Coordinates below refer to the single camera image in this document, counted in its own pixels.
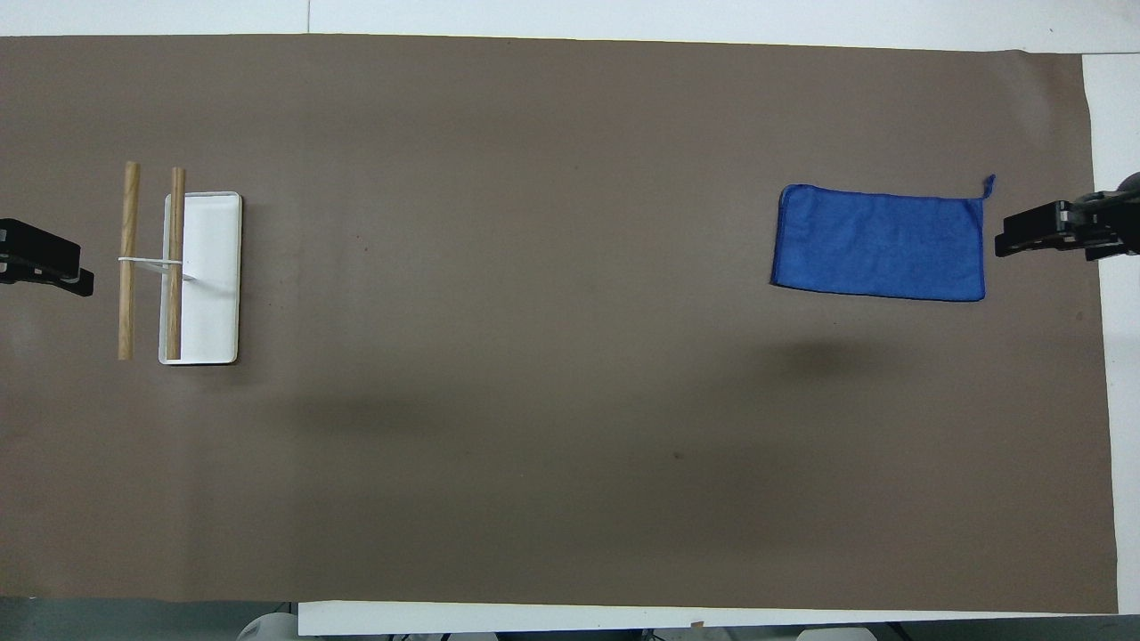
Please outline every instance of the white rectangular tray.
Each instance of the white rectangular tray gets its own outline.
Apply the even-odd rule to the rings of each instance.
[[[170,196],[166,196],[163,248],[170,245]],[[163,259],[170,255],[163,250]],[[234,192],[186,194],[182,233],[181,358],[168,359],[165,332],[158,332],[163,365],[222,365],[237,359],[242,278],[242,197]],[[166,290],[162,276],[158,326],[166,326]]]

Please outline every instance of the blue microfiber cloth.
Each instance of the blue microfiber cloth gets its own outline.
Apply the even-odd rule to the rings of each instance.
[[[789,185],[780,195],[772,284],[838,294],[975,301],[982,202]]]

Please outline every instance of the wooden dowel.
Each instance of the wooden dowel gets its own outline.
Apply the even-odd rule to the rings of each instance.
[[[186,206],[186,170],[170,170],[170,236],[166,238],[166,258],[182,260],[182,213]],[[166,290],[166,360],[182,357],[182,266],[170,266],[170,287]]]
[[[119,255],[135,255],[139,214],[139,163],[128,162],[123,176],[123,228]],[[119,261],[119,359],[135,356],[135,263]]]

